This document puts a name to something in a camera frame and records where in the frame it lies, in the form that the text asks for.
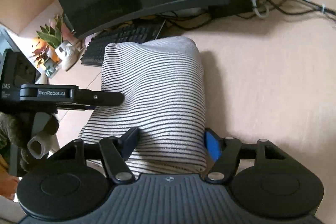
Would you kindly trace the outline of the left gloved hand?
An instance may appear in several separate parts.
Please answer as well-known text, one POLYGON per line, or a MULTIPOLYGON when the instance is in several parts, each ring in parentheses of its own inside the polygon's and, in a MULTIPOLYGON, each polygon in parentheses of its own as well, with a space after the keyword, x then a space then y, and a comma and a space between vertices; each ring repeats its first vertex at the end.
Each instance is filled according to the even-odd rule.
POLYGON ((36 166, 46 161, 46 156, 41 159, 33 157, 28 149, 28 143, 32 139, 31 126, 25 121, 30 115, 23 114, 15 118, 12 115, 1 112, 1 155, 5 162, 9 162, 9 149, 12 144, 21 151, 20 166, 25 172, 29 172, 36 166))

